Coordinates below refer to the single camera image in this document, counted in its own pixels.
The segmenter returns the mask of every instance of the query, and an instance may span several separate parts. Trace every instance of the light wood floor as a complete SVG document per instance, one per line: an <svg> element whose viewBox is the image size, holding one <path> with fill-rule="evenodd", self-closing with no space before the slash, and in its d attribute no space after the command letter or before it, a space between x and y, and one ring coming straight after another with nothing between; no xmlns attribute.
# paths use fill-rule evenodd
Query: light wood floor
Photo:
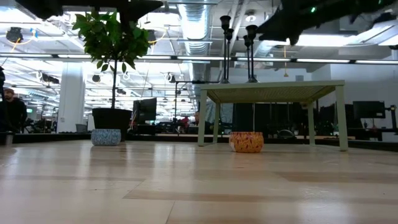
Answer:
<svg viewBox="0 0 398 224"><path fill-rule="evenodd" d="M398 223L398 154L89 141L0 148L0 223Z"/></svg>

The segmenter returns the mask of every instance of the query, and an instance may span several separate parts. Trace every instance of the blue patterned stool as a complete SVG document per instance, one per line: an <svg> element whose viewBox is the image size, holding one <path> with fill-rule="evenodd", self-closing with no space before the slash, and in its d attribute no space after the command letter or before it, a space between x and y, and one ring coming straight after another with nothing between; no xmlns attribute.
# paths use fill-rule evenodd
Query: blue patterned stool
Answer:
<svg viewBox="0 0 398 224"><path fill-rule="evenodd" d="M121 140L119 129L94 129L91 142L95 146L117 146Z"/></svg>

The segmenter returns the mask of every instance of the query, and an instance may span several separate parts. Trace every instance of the white table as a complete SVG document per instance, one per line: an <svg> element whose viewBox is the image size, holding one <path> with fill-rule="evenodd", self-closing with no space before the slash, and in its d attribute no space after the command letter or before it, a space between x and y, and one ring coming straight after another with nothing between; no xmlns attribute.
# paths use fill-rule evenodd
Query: white table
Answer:
<svg viewBox="0 0 398 224"><path fill-rule="evenodd" d="M313 102L335 91L339 127L340 150L348 150L346 111L344 104L344 80L310 81L310 82L277 82L277 83L242 83L200 85L200 111L206 111L206 100L209 97L216 103L215 121L220 118L222 103L277 103L299 102L308 105L308 128L310 145L315 145L315 128L313 120ZM205 120L206 113L200 113L200 121ZM218 122L214 123L213 143L217 143ZM198 145L205 145L205 123L199 122Z"/></svg>

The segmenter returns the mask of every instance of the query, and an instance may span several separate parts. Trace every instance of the white column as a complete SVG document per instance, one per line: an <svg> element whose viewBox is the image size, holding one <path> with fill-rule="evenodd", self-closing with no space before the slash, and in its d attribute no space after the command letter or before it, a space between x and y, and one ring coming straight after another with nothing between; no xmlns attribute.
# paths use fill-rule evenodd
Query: white column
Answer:
<svg viewBox="0 0 398 224"><path fill-rule="evenodd" d="M86 76L82 63L63 63L57 132L76 132L83 124Z"/></svg>

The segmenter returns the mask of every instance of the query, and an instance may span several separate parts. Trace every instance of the plant pot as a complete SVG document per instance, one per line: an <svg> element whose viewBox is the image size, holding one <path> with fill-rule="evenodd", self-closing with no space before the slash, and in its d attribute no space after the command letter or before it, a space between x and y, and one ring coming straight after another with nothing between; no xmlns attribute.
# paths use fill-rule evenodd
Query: plant pot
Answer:
<svg viewBox="0 0 398 224"><path fill-rule="evenodd" d="M111 108L93 109L95 129L119 129L121 141L126 139L131 119L131 111Z"/></svg>

